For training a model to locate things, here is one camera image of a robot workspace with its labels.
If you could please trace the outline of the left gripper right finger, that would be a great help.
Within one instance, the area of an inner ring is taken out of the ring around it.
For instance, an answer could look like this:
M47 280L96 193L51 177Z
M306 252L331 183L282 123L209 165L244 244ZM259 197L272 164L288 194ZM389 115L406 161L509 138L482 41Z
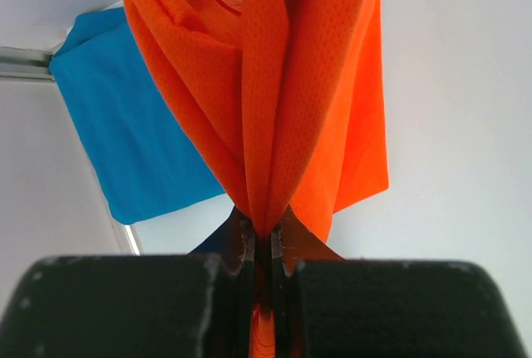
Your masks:
M290 279L298 263L341 260L340 255L308 230L291 208L286 209L268 242L268 308L273 319L277 357L289 357L294 341Z

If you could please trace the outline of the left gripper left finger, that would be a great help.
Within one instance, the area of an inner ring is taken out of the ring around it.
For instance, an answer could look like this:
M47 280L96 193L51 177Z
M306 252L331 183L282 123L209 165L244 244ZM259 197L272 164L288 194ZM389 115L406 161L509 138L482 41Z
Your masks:
M208 357L248 357L254 311L255 231L237 208L190 252L217 263Z

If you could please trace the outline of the orange t shirt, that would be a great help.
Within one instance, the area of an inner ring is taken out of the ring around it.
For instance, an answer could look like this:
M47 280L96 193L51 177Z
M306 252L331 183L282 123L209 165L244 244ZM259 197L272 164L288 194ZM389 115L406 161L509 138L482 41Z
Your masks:
M381 0L123 0L171 113L253 224L333 215L386 190Z

